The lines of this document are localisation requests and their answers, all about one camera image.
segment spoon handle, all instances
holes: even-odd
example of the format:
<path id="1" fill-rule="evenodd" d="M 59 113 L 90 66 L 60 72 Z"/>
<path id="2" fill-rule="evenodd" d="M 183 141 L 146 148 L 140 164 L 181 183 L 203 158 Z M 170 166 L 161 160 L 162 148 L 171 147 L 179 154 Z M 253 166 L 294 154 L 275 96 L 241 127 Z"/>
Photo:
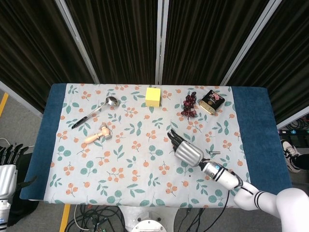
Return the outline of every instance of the spoon handle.
<path id="1" fill-rule="evenodd" d="M 106 105 L 106 102 L 102 105 L 102 106 L 100 106 L 98 109 L 96 109 L 96 110 L 94 110 L 94 111 L 92 111 L 90 114 L 88 114 L 86 117 L 90 117 L 91 115 L 93 115 L 96 111 L 98 111 L 98 110 L 100 110 L 103 106 L 105 106 Z"/>
<path id="2" fill-rule="evenodd" d="M 87 121 L 87 119 L 93 115 L 96 111 L 100 110 L 103 106 L 106 105 L 106 102 L 100 106 L 98 109 L 92 111 L 90 114 L 88 114 L 87 116 L 83 117 L 81 120 L 79 120 L 78 122 L 76 122 L 73 126 L 72 126 L 72 129 L 74 129 L 75 127 L 78 127 L 79 125 L 81 125 L 83 122 Z"/>
<path id="3" fill-rule="evenodd" d="M 81 125 L 83 122 L 85 122 L 87 119 L 88 119 L 87 116 L 83 117 L 81 120 L 79 120 L 77 123 L 75 123 L 75 124 L 72 126 L 72 129 L 74 129 L 75 127 L 78 127 L 78 126 Z"/>

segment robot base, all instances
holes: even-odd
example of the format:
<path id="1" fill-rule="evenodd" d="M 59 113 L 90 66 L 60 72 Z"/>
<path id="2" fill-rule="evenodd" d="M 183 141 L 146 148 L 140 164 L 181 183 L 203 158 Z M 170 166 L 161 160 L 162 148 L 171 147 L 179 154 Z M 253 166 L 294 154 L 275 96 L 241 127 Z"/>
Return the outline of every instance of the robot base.
<path id="1" fill-rule="evenodd" d="M 119 206 L 129 232 L 173 232 L 178 208 Z"/>

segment floral tablecloth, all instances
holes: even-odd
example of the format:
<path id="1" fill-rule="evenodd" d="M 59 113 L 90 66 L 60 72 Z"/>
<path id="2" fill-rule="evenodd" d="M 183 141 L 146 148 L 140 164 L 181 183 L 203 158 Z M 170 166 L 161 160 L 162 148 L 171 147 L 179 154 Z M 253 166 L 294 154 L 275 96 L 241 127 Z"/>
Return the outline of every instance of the floral tablecloth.
<path id="1" fill-rule="evenodd" d="M 231 87 L 152 86 L 161 88 L 160 108 L 146 107 L 146 85 L 67 84 L 44 200 L 50 203 L 130 206 L 222 207 L 227 190 L 174 156 L 167 132 L 174 129 L 205 153 L 205 158 L 250 181 Z M 225 98 L 211 116 L 196 105 L 197 117 L 181 116 L 187 94 L 201 99 L 210 89 Z M 75 129 L 72 125 L 105 102 Z M 112 139 L 86 145 L 102 122 Z M 220 155 L 210 155 L 220 151 Z M 231 191 L 228 206 L 235 206 Z"/>

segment black package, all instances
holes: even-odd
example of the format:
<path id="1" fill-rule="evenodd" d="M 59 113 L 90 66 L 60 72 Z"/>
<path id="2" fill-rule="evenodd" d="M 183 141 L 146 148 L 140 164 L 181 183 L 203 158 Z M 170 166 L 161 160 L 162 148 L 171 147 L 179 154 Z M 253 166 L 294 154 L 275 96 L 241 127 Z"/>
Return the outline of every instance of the black package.
<path id="1" fill-rule="evenodd" d="M 208 113 L 213 115 L 224 101 L 225 99 L 223 97 L 211 90 L 198 102 L 198 104 Z"/>

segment wooden toy hammer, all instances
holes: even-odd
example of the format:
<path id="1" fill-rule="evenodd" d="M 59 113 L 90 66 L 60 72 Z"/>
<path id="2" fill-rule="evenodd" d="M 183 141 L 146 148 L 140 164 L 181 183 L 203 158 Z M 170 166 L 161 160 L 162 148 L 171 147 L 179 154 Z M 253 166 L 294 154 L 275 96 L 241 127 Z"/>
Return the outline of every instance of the wooden toy hammer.
<path id="1" fill-rule="evenodd" d="M 90 144 L 93 141 L 95 141 L 96 139 L 99 139 L 101 136 L 104 136 L 104 138 L 106 140 L 110 139 L 112 137 L 111 135 L 111 131 L 107 128 L 107 125 L 105 122 L 102 123 L 102 125 L 100 126 L 99 130 L 101 132 L 96 133 L 94 135 L 88 136 L 87 138 L 85 138 L 85 143 L 86 144 Z"/>

